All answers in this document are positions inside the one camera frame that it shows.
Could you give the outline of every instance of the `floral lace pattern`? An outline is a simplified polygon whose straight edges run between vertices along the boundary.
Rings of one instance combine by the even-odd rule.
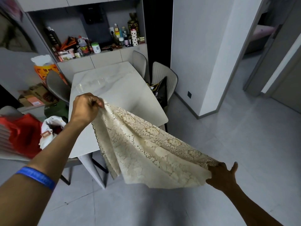
[[[113,178],[151,188],[203,185],[219,162],[134,114],[105,102],[92,122]]]

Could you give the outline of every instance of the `blue wristband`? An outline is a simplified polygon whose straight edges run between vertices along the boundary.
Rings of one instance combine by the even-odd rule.
[[[43,174],[40,171],[37,171],[36,169],[30,168],[30,167],[23,167],[19,171],[17,171],[16,174],[25,175],[29,178],[32,178],[33,180],[36,180],[37,182],[42,183],[44,186],[48,187],[50,190],[54,190],[55,188],[55,182],[49,178],[47,175]]]

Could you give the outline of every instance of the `red cloth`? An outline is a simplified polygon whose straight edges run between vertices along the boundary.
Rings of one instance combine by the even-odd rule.
[[[8,140],[17,152],[32,159],[41,151],[39,143],[42,122],[31,114],[26,114],[15,121],[0,117],[0,124],[10,130],[11,134]]]

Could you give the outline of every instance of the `hand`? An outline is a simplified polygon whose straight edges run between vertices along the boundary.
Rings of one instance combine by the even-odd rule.
[[[75,98],[70,122],[86,127],[96,117],[99,107],[104,108],[103,101],[91,93]]]
[[[235,189],[238,186],[235,179],[237,168],[237,162],[234,163],[230,171],[228,171],[226,164],[223,162],[215,167],[209,166],[208,169],[212,173],[212,178],[207,179],[206,182],[224,193]]]

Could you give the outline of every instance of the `tile floor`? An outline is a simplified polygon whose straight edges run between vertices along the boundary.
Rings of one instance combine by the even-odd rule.
[[[284,225],[299,225],[301,215],[301,115],[272,100],[252,98],[243,83],[258,56],[245,58],[219,113],[196,120],[173,96],[169,132],[202,152],[239,164],[237,182],[245,193]],[[103,164],[99,152],[94,158]],[[22,166],[0,161],[0,184]],[[68,177],[69,170],[64,171]],[[80,165],[71,185],[58,183],[39,225],[62,226],[198,226],[245,225],[231,202],[218,190],[161,190],[126,185],[109,176],[102,190]]]

